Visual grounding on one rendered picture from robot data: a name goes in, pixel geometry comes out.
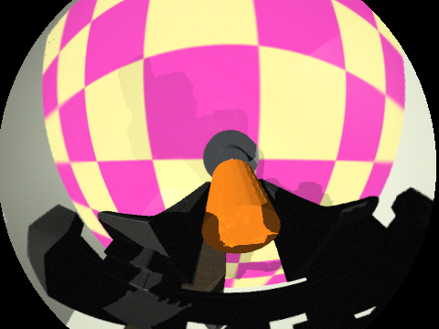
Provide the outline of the orange knob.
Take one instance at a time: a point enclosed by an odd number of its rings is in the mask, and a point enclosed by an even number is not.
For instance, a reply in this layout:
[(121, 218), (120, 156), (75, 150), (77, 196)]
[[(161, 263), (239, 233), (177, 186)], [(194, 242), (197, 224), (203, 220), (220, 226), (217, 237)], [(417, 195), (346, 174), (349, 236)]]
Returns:
[(248, 253), (277, 237), (281, 220), (257, 180), (242, 160), (222, 162), (215, 169), (201, 235), (213, 249)]

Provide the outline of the grey stepped pedestal with shaft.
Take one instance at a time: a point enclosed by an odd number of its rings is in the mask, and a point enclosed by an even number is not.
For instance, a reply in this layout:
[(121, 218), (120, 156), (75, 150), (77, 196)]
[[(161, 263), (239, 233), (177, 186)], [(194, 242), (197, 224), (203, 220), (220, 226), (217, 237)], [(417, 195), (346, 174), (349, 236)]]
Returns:
[(259, 150), (248, 134), (234, 129), (219, 132), (206, 143), (202, 155), (206, 171), (213, 176), (215, 169), (228, 160), (242, 160), (255, 172), (259, 163)]

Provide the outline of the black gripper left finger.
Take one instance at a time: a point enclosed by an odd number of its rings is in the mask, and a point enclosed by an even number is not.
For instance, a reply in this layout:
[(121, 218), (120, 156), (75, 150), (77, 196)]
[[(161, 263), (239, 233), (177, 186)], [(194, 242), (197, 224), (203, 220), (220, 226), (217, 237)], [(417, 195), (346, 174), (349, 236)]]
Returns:
[(175, 205), (154, 216), (100, 211), (99, 223), (111, 238), (160, 252), (183, 282), (195, 284), (202, 249), (201, 230), (211, 182), (206, 182)]

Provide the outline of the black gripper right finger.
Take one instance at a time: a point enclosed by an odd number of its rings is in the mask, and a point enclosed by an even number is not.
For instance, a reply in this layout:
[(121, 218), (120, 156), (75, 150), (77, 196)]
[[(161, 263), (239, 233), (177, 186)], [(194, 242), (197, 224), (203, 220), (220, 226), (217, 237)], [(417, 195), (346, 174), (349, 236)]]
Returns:
[(281, 220), (281, 230), (274, 239), (286, 282), (306, 278), (303, 271), (322, 252), (337, 229), (373, 215), (379, 196), (333, 206), (321, 206), (264, 179), (262, 189)]

